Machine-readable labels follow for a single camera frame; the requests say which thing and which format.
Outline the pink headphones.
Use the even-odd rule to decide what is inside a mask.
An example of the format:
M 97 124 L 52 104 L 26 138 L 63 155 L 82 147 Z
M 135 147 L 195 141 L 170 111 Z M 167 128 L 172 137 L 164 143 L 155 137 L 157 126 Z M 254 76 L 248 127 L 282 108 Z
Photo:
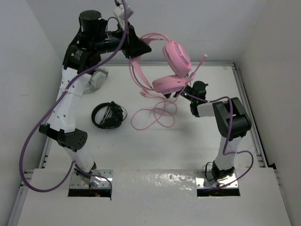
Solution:
M 140 39 L 147 45 L 155 41 L 166 42 L 162 47 L 165 65 L 151 70 L 149 66 L 141 66 L 140 56 L 129 60 L 129 73 L 133 81 L 146 92 L 152 91 L 164 96 L 184 90 L 194 80 L 198 69 L 207 58 L 204 54 L 199 64 L 193 69 L 187 51 L 171 37 L 163 33 L 151 32 L 141 36 Z

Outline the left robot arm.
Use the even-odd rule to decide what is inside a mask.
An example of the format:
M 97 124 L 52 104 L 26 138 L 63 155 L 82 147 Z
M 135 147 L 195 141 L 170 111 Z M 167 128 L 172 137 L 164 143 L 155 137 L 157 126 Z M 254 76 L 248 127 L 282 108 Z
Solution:
M 108 31 L 108 20 L 96 10 L 86 10 L 79 15 L 79 30 L 69 44 L 62 69 L 62 81 L 55 105 L 47 123 L 39 132 L 55 140 L 84 172 L 95 168 L 94 161 L 85 149 L 87 133 L 76 128 L 76 115 L 81 97 L 92 75 L 107 61 L 101 55 L 122 51 L 127 59 L 151 52 L 128 22 L 132 15 L 129 7 L 120 5 L 114 9 L 118 22 L 115 31 Z

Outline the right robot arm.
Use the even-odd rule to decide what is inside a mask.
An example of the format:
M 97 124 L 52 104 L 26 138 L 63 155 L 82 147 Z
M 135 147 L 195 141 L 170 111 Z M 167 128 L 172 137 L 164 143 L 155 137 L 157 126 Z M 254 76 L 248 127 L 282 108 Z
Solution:
M 206 100 L 208 84 L 196 81 L 186 86 L 184 91 L 176 89 L 175 97 L 181 95 L 190 101 L 190 111 L 195 117 L 214 117 L 221 142 L 218 154 L 212 163 L 212 180 L 218 181 L 234 172 L 234 159 L 241 139 L 251 129 L 252 124 L 238 97 L 221 97 Z

